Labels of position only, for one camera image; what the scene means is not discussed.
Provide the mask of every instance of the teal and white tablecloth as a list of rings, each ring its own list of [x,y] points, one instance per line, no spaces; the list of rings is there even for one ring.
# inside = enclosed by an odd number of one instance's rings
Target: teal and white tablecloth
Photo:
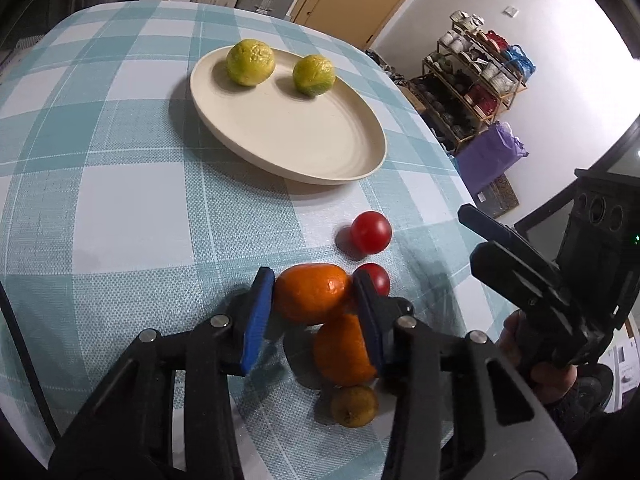
[[[188,75],[201,56],[242,38],[330,58],[385,130],[382,168],[348,186],[306,186],[217,142],[197,117]],[[468,201],[435,138],[368,57],[244,10],[175,2],[82,10],[0,85],[0,277],[62,430],[143,328],[192,328],[259,266],[355,269],[361,262],[335,236],[365,210],[394,228],[389,248],[369,258],[388,270],[392,295],[414,302],[436,330],[477,328],[495,339],[510,306],[470,276],[479,238],[456,221]],[[250,376],[230,378],[248,480],[379,478],[392,400],[382,398],[381,415],[359,430],[331,424],[319,413],[308,350],[287,351],[287,334],[270,337]],[[51,443],[4,320],[0,407],[45,461]]]

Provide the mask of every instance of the round plate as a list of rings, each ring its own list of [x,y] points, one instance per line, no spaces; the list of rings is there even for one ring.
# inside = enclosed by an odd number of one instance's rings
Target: round plate
[[[202,121],[230,150],[270,173],[308,184],[343,184],[369,176],[386,155],[386,138],[369,105],[340,78],[306,97],[291,73],[300,56],[273,49],[276,69],[256,87],[226,74],[230,46],[202,57],[191,94]]]

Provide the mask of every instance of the red tomato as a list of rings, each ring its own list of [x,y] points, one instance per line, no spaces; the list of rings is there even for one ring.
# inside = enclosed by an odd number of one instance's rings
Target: red tomato
[[[376,292],[380,296],[388,296],[389,290],[391,289],[391,282],[389,281],[389,275],[386,273],[386,270],[380,267],[378,264],[364,264],[359,266],[356,270],[366,270],[369,276],[371,277],[371,281],[373,282],[373,286],[376,289]]]
[[[377,211],[361,213],[351,224],[351,240],[365,254],[379,253],[391,241],[391,224]]]

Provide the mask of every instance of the hand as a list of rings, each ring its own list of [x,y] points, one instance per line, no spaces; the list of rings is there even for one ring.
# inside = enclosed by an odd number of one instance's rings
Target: hand
[[[515,367],[520,364],[522,358],[515,335],[524,315],[523,311],[516,310],[508,316],[504,320],[504,329],[497,342],[498,348]],[[531,369],[531,380],[536,383],[533,392],[542,404],[551,404],[564,397],[574,385],[577,376],[577,368],[573,365],[559,370],[551,363],[538,363]]]

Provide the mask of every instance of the metal screw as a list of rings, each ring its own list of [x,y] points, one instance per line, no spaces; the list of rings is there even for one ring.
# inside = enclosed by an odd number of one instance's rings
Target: metal screw
[[[396,319],[396,323],[402,328],[415,328],[418,324],[414,316],[400,316]]]
[[[216,314],[211,318],[211,326],[214,326],[216,328],[222,328],[223,326],[227,326],[230,323],[231,319],[225,314]]]
[[[473,341],[474,343],[483,345],[489,338],[482,330],[472,330],[471,332],[469,332],[469,339],[471,339],[471,341]]]
[[[156,337],[158,337],[158,332],[156,332],[153,328],[145,328],[142,332],[140,332],[140,335],[138,336],[138,338],[140,338],[140,341],[142,341],[143,343],[151,343],[152,341],[156,340]]]

